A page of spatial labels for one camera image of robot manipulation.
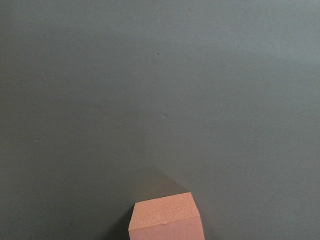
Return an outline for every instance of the pink block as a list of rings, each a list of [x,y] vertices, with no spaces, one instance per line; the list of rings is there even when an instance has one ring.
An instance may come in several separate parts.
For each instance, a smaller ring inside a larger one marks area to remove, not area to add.
[[[191,192],[137,202],[129,224],[130,240],[204,240]]]

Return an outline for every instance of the block front face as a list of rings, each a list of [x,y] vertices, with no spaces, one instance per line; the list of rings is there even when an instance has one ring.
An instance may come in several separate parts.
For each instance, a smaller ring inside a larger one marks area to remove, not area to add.
[[[129,231],[130,240],[204,240],[200,216]]]
[[[137,202],[130,240],[204,240],[199,211],[190,192]]]

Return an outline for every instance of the wooden block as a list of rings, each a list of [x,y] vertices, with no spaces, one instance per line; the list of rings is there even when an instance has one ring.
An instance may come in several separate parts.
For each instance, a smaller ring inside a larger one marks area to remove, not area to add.
[[[204,240],[191,192],[137,202],[129,224],[130,240]]]

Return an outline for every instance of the block top face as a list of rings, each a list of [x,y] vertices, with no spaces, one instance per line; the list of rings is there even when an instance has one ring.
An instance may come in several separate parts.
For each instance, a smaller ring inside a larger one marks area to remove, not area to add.
[[[129,231],[200,216],[191,192],[137,202]]]

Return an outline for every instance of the dark gray backdrop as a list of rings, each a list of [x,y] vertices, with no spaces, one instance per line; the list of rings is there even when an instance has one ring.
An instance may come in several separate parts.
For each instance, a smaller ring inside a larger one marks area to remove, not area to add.
[[[320,1],[0,13],[0,239],[126,240],[186,191],[207,240],[319,238]]]

